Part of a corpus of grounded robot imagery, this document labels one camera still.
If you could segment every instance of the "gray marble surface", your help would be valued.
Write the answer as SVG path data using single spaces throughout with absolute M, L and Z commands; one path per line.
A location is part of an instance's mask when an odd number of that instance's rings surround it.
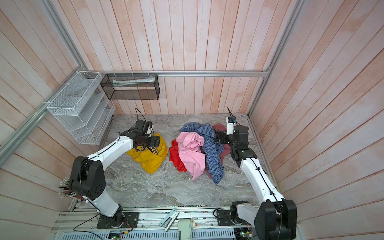
M 225 125 L 227 114 L 146 115 L 153 122 L 153 129 L 166 141 L 168 148 L 186 122 Z M 235 114 L 241 125 L 249 126 L 246 114 Z M 114 119 L 105 145 L 118 137 L 118 132 L 129 129 L 136 116 L 117 116 Z M 249 130 L 250 147 L 260 156 L 255 138 Z M 107 192 L 123 207 L 175 206 L 175 205 L 230 205 L 233 201 L 246 200 L 257 204 L 258 200 L 245 174 L 228 155 L 224 159 L 224 177 L 214 184 L 204 172 L 192 181 L 188 172 L 178 172 L 169 153 L 159 169 L 148 174 L 140 163 L 124 153 L 105 171 Z

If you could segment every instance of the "red cloth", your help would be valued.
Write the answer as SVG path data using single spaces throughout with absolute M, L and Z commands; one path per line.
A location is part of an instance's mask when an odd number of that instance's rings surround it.
M 169 160 L 173 162 L 179 172 L 187 172 L 184 163 L 179 157 L 179 144 L 176 142 L 176 139 L 172 141 L 172 147 L 169 148 Z
M 218 123 L 218 124 L 212 126 L 212 128 L 213 129 L 217 129 L 219 131 L 226 131 L 227 130 L 227 128 L 223 124 L 221 124 L 221 123 Z M 228 144 L 224 144 L 224 151 L 220 154 L 221 163 L 223 163 L 223 161 L 224 161 L 224 156 L 230 154 L 230 151 L 229 151 L 230 149 L 231 148 L 229 147 Z M 211 175 L 208 172 L 208 169 L 205 169 L 205 172 L 207 173 L 208 177 L 210 179 L 212 179 Z

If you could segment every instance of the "blue checkered shirt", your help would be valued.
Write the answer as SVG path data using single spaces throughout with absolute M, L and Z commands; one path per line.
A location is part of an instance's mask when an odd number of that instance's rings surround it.
M 224 151 L 224 147 L 219 142 L 215 142 L 215 130 L 208 123 L 187 122 L 180 131 L 197 132 L 198 135 L 204 138 L 202 148 L 207 160 L 206 166 L 212 180 L 215 184 L 218 184 L 224 176 L 224 167 L 220 160 L 220 154 Z

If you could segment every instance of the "white wire mesh shelf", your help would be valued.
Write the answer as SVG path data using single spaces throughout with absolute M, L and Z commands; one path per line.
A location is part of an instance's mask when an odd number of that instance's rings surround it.
M 80 144 L 99 144 L 115 110 L 104 93 L 93 95 L 100 81 L 100 73 L 78 72 L 47 107 Z
M 54 115 L 79 115 L 101 82 L 100 73 L 78 72 L 49 104 Z

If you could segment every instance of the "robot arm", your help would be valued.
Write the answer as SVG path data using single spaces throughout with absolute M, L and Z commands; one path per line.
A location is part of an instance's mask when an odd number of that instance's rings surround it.
M 105 191 L 105 169 L 123 153 L 138 146 L 158 147 L 160 138 L 151 136 L 152 123 L 137 120 L 134 127 L 103 149 L 87 157 L 79 156 L 73 162 L 68 187 L 72 192 L 87 199 L 100 211 L 113 228 L 121 227 L 122 207 Z
M 296 205 L 284 199 L 273 186 L 256 154 L 248 147 L 248 127 L 239 125 L 235 116 L 227 117 L 227 130 L 216 131 L 216 141 L 229 144 L 232 159 L 248 177 L 260 202 L 259 208 L 245 201 L 233 202 L 232 220 L 252 224 L 261 240 L 295 239 Z

